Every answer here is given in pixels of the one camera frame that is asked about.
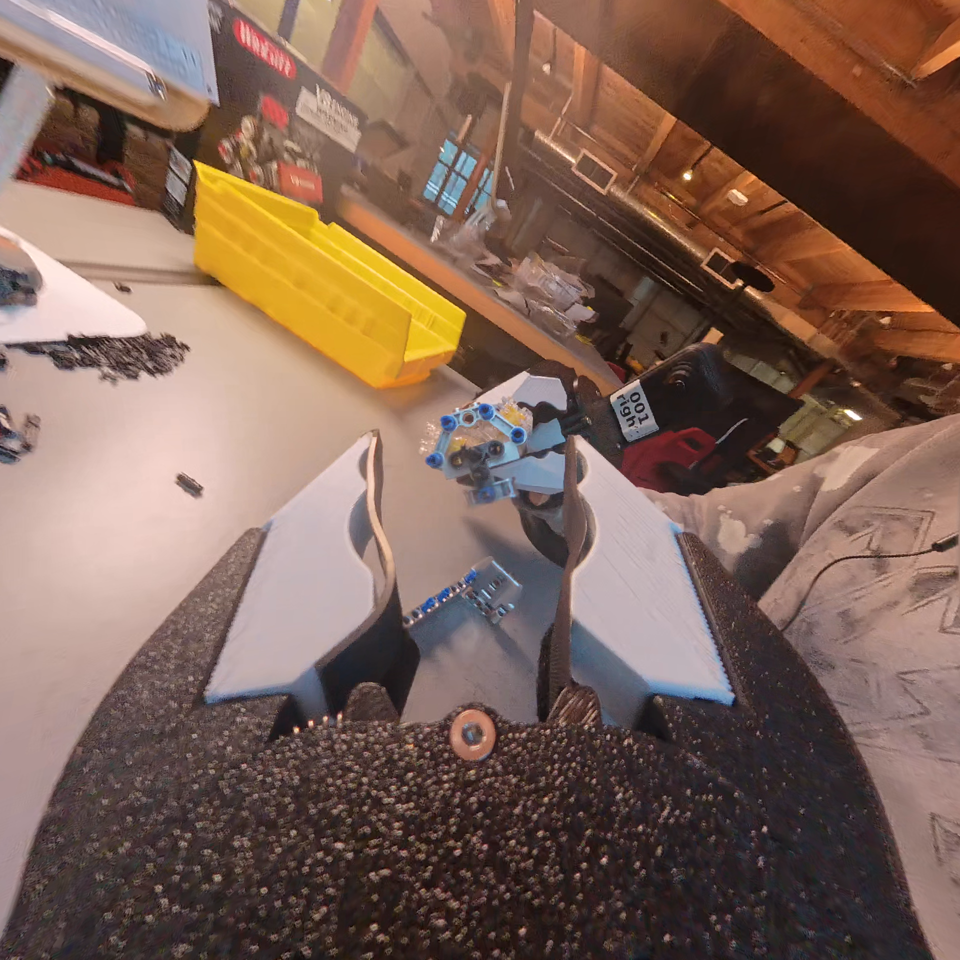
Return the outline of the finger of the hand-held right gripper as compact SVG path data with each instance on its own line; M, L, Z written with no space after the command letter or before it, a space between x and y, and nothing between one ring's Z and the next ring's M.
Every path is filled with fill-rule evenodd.
M519 373L478 396L480 423L549 423L562 420L568 391L557 376Z
M547 451L541 457L504 454L492 458L488 468L489 498L515 498L519 494L552 497L565 487L566 456L556 451Z

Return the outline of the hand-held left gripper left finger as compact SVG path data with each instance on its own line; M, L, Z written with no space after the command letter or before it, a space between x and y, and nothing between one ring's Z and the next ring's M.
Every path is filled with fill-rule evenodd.
M363 434L266 524L213 666L209 705L291 697L301 719L374 697L399 719L419 666L382 518L383 442Z

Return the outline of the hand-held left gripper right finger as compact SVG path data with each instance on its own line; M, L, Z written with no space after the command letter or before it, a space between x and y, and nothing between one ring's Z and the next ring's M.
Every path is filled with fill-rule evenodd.
M685 557L682 529L583 438L567 440L567 561L545 654L545 706L590 688L636 726L655 695L731 707L736 693Z

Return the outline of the long grey beam panel assembly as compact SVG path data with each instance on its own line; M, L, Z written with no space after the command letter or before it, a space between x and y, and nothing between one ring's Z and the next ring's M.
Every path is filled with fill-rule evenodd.
M499 561L487 556L475 562L462 576L402 615L407 629L438 615L455 604L478 612L491 625L499 624L514 611L523 593L522 583Z

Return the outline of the grey desk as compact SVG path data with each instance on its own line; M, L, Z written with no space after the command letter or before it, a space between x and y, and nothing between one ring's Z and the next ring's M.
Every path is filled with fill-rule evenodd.
M1 478L6 923L50 794L127 663L243 533L366 431L384 443L384 521L405 609L491 556L523 585L498 639L530 658L561 572L510 504L469 510L425 466L427 424L475 392L460 374L441 366L412 387L370 388L204 282L192 239L158 213L13 182L2 227L190 347L159 378L109 383L19 350L2 373L2 403L41 419L36 448ZM182 491L179 473L203 496Z

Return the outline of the pile of clear plastic bags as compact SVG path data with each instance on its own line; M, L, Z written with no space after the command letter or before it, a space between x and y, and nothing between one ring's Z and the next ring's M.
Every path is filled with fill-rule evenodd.
M545 322L549 330L572 336L581 327L595 325L599 314L588 304L594 288L537 253L511 257L509 228L509 210L500 204L463 223L445 222L434 241L456 266L486 282L499 300L531 320Z

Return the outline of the wooden workbench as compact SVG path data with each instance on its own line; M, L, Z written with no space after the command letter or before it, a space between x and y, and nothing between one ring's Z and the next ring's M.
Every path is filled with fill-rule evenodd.
M589 377L603 395L621 386L613 370L592 346L574 334L563 334L556 324L531 318L495 293L491 283L457 267L418 234L399 225L356 190L343 187L338 205L343 226L369 246L378 248L410 273L520 342L540 358L551 359Z

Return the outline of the black lamp on pole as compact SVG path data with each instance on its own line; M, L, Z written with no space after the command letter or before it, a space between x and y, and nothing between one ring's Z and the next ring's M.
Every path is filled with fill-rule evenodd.
M727 310L747 309L753 305L772 315L769 306L769 295L776 290L774 280L754 264L736 260L728 265L728 277L733 285L727 300Z

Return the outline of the window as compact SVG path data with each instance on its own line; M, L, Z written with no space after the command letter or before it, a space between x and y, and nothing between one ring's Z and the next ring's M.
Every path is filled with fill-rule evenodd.
M473 146L463 147L452 136L443 140L421 198L439 213L469 218L492 195L493 162Z

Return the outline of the yellow plastic bin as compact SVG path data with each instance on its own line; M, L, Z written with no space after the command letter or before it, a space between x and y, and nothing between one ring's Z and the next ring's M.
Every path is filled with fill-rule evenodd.
M463 309L312 208L195 162L194 262L375 389L456 353Z

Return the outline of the pile of black toy pieces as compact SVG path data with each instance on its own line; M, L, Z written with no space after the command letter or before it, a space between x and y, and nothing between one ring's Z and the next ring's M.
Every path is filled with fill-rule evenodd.
M123 338L71 335L57 342L18 343L13 349L45 357L62 372L95 371L110 383L167 377L190 353L186 342L169 333Z

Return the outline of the pile of colourful toy pieces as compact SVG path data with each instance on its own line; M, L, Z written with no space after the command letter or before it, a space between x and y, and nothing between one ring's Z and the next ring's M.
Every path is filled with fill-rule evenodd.
M26 414L16 422L9 409L1 405L1 464L15 464L37 445L42 420L35 414Z

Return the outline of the white base with battery box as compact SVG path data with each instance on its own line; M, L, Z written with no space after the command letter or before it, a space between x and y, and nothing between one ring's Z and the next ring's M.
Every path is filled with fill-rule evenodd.
M69 337L131 338L146 334L146 322L131 308L104 293L78 273L2 228L2 255L14 247L29 258L40 279L33 305L1 308L1 344L65 342Z

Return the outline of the black printed toy box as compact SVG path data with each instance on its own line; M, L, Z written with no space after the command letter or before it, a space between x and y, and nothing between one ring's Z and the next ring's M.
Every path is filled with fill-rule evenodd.
M162 211L194 231L195 164L335 219L367 119L282 41L231 2L208 2L219 103L169 151Z

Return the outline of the silver ventilation duct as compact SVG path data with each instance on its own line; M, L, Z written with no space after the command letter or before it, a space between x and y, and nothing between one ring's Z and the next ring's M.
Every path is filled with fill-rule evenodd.
M571 217L582 221L674 293L709 308L736 330L766 323L813 348L819 331L772 294L727 282L710 262L718 253L684 234L665 215L617 186L601 191L575 169L572 154L541 133L521 140L523 170L550 188Z

